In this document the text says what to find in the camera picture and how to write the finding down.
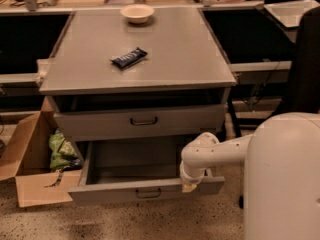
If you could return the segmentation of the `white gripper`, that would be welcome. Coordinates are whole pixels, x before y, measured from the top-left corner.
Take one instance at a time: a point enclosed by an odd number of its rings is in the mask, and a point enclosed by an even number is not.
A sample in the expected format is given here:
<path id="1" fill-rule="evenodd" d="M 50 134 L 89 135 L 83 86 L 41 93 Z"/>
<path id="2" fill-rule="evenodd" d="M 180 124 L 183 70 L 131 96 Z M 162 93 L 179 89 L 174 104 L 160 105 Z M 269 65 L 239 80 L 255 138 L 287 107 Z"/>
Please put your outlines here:
<path id="1" fill-rule="evenodd" d="M 191 193 L 197 188 L 197 185 L 204 178 L 204 169 L 191 167 L 184 162 L 180 163 L 180 178 L 184 182 L 182 184 L 183 193 Z"/>

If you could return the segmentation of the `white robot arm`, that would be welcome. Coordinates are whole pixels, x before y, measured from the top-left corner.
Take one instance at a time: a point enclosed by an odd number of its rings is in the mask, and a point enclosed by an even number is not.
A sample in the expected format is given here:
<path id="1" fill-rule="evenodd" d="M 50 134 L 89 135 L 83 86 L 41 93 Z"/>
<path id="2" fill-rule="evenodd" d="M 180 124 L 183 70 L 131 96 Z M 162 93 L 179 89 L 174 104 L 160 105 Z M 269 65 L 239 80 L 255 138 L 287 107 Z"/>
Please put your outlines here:
<path id="1" fill-rule="evenodd" d="M 206 169 L 244 161 L 250 140 L 251 135 L 246 135 L 220 142 L 214 134 L 204 132 L 188 143 L 181 151 L 182 192 L 194 191 L 202 182 Z"/>

